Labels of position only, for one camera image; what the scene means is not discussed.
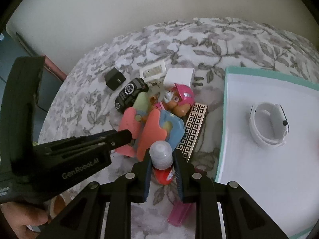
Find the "person's left hand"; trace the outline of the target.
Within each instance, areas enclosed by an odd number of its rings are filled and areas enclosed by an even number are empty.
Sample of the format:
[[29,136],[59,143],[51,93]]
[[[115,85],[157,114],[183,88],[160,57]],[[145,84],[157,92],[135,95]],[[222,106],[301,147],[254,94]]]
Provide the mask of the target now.
[[38,232],[30,230],[28,226],[39,226],[48,221],[45,210],[15,202],[2,204],[1,211],[16,236],[22,239],[34,239],[38,236]]

